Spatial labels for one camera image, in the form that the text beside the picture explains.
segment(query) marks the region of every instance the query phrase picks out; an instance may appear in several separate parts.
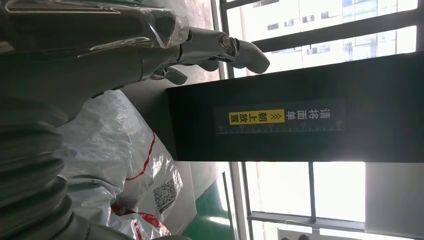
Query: plastic wrap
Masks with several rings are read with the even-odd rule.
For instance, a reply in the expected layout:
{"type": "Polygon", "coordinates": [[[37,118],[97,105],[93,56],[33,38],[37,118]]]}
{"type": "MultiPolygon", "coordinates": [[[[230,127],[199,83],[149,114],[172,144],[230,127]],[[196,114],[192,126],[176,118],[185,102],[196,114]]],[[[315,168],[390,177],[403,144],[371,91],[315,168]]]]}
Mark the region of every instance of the plastic wrap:
{"type": "Polygon", "coordinates": [[[163,222],[183,183],[170,153],[120,90],[88,100],[57,131],[63,146],[55,157],[65,162],[60,176],[68,179],[75,213],[129,236],[137,228],[146,236],[167,232],[146,229],[139,213],[163,222]],[[115,215],[111,205],[134,213],[115,215]]]}
{"type": "Polygon", "coordinates": [[[0,0],[0,15],[7,18],[0,22],[0,54],[78,50],[82,55],[127,45],[169,48],[189,35],[184,11],[165,7],[178,5],[171,2],[0,0]]]}

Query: building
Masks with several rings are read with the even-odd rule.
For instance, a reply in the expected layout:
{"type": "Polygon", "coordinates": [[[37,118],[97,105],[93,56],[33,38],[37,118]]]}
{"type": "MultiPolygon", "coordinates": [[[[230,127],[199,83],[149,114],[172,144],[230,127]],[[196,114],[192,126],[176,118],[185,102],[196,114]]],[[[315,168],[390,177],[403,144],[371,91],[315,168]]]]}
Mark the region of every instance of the building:
{"type": "MultiPolygon", "coordinates": [[[[246,41],[320,29],[415,9],[417,0],[261,0],[228,11],[230,34],[246,41]]],[[[266,53],[267,73],[414,52],[416,27],[266,53]]],[[[236,77],[254,75],[237,69],[236,77]]]]}

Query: white wall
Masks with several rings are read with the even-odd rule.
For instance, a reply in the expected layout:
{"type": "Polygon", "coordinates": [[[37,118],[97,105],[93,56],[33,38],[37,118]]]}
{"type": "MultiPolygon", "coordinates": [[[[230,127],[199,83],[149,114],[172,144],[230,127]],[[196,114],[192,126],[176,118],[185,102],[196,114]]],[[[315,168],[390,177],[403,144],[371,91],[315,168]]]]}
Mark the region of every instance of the white wall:
{"type": "Polygon", "coordinates": [[[424,163],[366,163],[365,230],[424,238],[424,163]]]}

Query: sticker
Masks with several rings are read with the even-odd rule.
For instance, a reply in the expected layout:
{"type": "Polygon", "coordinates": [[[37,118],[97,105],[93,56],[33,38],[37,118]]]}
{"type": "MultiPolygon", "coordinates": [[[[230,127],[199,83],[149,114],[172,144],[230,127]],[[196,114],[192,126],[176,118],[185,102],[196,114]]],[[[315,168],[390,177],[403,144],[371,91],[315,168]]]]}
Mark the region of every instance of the sticker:
{"type": "Polygon", "coordinates": [[[213,109],[215,133],[263,134],[345,131],[343,98],[268,104],[219,106],[213,109]]]}
{"type": "Polygon", "coordinates": [[[230,125],[276,124],[286,121],[284,109],[229,112],[230,125]]]}

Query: robotic hand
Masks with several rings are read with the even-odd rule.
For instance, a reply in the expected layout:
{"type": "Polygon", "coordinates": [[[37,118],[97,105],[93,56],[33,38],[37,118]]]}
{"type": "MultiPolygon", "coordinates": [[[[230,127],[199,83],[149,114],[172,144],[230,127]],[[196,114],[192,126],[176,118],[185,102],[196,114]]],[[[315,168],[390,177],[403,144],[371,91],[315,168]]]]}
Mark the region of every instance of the robotic hand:
{"type": "Polygon", "coordinates": [[[190,28],[186,42],[180,45],[176,62],[159,67],[150,79],[168,79],[176,85],[187,77],[172,65],[198,65],[206,71],[215,71],[219,62],[227,62],[235,68],[248,68],[256,74],[265,72],[270,62],[253,43],[238,40],[219,31],[190,28]]]}

